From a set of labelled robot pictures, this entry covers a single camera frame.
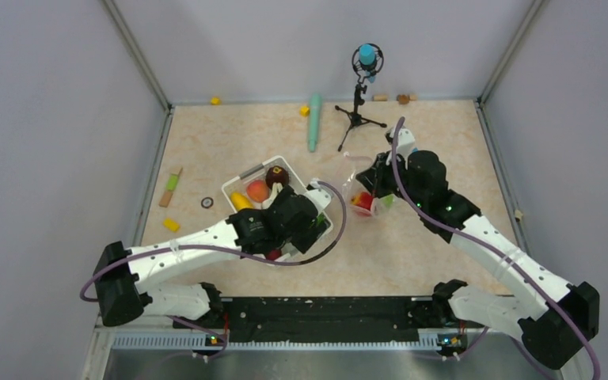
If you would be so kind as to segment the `green toy apple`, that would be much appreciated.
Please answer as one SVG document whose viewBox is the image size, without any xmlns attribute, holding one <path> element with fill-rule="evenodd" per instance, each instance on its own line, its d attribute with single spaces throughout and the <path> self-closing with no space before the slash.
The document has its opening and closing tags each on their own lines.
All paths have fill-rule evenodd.
<svg viewBox="0 0 608 380">
<path fill-rule="evenodd" d="M 385 208 L 391 208 L 394 202 L 395 196 L 394 195 L 388 195 L 388 196 L 384 196 L 380 199 L 383 207 Z"/>
</svg>

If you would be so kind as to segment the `white toy garlic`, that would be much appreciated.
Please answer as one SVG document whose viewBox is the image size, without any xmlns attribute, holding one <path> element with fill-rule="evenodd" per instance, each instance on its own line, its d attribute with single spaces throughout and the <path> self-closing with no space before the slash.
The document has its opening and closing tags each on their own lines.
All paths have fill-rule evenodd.
<svg viewBox="0 0 608 380">
<path fill-rule="evenodd" d="M 279 194 L 282 192 L 282 190 L 285 188 L 285 185 L 283 185 L 282 183 L 274 183 L 272 185 L 271 188 L 271 192 L 269 197 L 261 204 L 263 209 L 268 209 L 271 205 L 273 205 L 273 203 L 276 201 L 277 197 L 279 196 Z"/>
</svg>

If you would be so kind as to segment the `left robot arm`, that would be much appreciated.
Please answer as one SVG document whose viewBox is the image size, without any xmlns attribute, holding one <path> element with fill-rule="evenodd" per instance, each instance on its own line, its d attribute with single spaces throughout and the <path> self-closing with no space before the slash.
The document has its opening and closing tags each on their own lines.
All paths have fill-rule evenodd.
<svg viewBox="0 0 608 380">
<path fill-rule="evenodd" d="M 102 324 L 116 327 L 141 316 L 174 316 L 203 327 L 217 325 L 222 302 L 214 285 L 173 285 L 169 280 L 234 259 L 286 265 L 270 254 L 288 245 L 306 253 L 315 245 L 330 228 L 322 218 L 337 193 L 323 181 L 303 193 L 286 186 L 267 208 L 242 209 L 194 234 L 147 246 L 106 245 L 89 281 Z"/>
</svg>

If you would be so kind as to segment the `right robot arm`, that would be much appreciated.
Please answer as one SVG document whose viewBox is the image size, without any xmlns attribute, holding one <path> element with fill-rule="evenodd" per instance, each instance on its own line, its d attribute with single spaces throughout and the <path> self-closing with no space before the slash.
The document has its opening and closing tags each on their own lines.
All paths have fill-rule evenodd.
<svg viewBox="0 0 608 380">
<path fill-rule="evenodd" d="M 593 378 L 601 366 L 591 340 L 599 332 L 600 294 L 588 282 L 575 285 L 550 272 L 494 227 L 481 209 L 450 189 L 437 154 L 414 150 L 408 158 L 385 152 L 356 180 L 373 196 L 406 201 L 424 226 L 466 253 L 511 293 L 487 293 L 462 280 L 435 287 L 434 319 L 459 320 L 494 329 L 519 341 L 542 366 L 560 370 L 585 351 Z"/>
</svg>

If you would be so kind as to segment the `clear pink zip top bag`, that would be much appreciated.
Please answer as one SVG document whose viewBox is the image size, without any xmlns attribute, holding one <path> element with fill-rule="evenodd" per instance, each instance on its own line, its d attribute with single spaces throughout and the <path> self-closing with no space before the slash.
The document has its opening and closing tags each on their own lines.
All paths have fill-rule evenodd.
<svg viewBox="0 0 608 380">
<path fill-rule="evenodd" d="M 369 168 L 374 162 L 373 158 L 367 156 L 353 155 L 348 151 L 343 153 L 344 163 L 341 166 L 342 174 L 348 174 L 348 176 L 342 182 L 342 196 L 348 206 L 351 214 L 359 220 L 376 219 L 386 215 L 392 208 L 383 207 L 380 199 L 374 198 L 373 202 L 373 215 L 371 217 L 363 217 L 356 215 L 351 209 L 351 198 L 359 192 L 367 192 L 366 189 L 359 183 L 359 172 Z"/>
</svg>

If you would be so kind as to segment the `red toy apple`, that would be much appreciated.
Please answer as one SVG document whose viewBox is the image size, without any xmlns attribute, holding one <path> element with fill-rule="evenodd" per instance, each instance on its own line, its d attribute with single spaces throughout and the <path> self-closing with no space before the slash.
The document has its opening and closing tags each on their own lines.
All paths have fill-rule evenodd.
<svg viewBox="0 0 608 380">
<path fill-rule="evenodd" d="M 368 192 L 359 192 L 351 198 L 351 210 L 359 216 L 371 217 L 373 215 L 374 197 Z"/>
</svg>

